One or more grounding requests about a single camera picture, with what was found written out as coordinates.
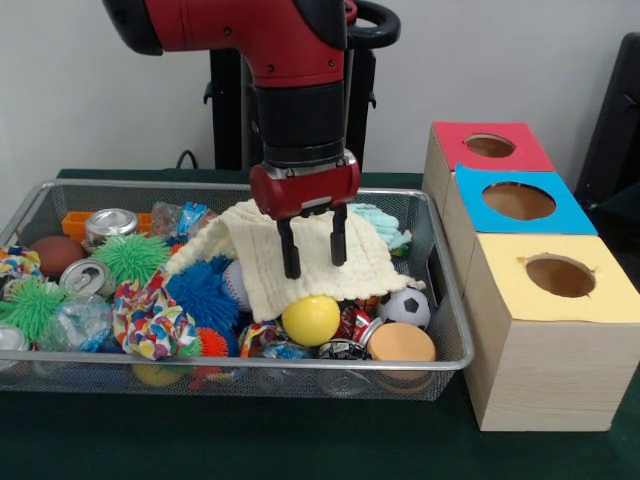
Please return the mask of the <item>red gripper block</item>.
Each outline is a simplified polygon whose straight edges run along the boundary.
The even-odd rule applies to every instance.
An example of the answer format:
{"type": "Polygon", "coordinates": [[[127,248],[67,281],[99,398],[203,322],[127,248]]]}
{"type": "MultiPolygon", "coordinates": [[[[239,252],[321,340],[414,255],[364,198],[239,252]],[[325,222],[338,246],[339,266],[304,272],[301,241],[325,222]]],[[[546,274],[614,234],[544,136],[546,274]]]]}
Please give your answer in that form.
{"type": "Polygon", "coordinates": [[[347,259],[347,205],[360,185],[360,167],[351,152],[338,162],[313,167],[277,168],[267,162],[249,172],[253,199],[262,214],[277,220],[281,238],[285,275],[298,279],[301,275],[299,251],[295,245],[291,220],[316,208],[333,208],[331,260],[342,266],[347,259]]]}

